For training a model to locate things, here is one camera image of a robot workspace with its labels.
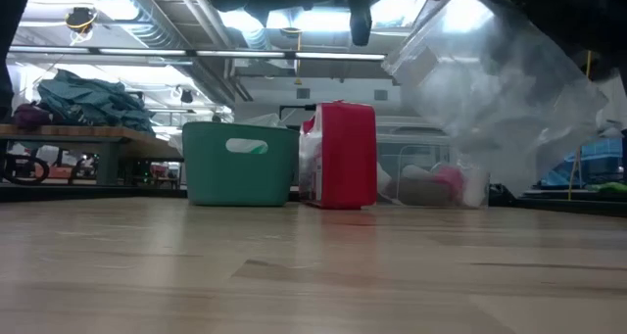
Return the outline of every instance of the wooden workbench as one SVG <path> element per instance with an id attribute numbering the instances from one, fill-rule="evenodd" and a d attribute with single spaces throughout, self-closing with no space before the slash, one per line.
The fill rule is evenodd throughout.
<path id="1" fill-rule="evenodd" d="M 41 126 L 33 131 L 0 124 L 0 149 L 7 141 L 39 142 L 66 150 L 98 154 L 98 184 L 115 185 L 120 160 L 181 162 L 168 142 L 125 127 Z"/>

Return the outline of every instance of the blue tarp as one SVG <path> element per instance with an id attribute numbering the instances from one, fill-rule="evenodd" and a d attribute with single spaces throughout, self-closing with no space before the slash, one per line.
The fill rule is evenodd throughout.
<path id="1" fill-rule="evenodd" d="M 39 104 L 55 114 L 55 124 L 124 126 L 155 134 L 150 123 L 153 113 L 144 102 L 124 91 L 122 83 L 83 79 L 59 70 L 53 79 L 42 80 L 37 88 Z"/>

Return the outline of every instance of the red container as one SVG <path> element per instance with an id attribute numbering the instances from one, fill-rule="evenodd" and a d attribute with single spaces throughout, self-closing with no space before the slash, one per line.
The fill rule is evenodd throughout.
<path id="1" fill-rule="evenodd" d="M 325 209 L 360 209 L 376 201 L 376 123 L 368 105 L 317 106 L 301 127 L 301 201 Z"/>

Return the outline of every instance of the floor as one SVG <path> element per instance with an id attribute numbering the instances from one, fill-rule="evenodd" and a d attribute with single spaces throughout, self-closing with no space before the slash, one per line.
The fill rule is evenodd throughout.
<path id="1" fill-rule="evenodd" d="M 3 333 L 626 333 L 627 218 L 0 204 Z"/>

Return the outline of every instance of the clear plastic bin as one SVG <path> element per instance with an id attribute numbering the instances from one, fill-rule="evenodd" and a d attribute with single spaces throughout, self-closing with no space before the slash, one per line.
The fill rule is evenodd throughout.
<path id="1" fill-rule="evenodd" d="M 379 204 L 487 205 L 488 175 L 461 165 L 451 140 L 420 118 L 377 118 Z"/>
<path id="2" fill-rule="evenodd" d="M 597 137 L 598 87 L 501 0 L 443 0 L 384 70 L 403 103 L 442 128 L 514 195 Z"/>

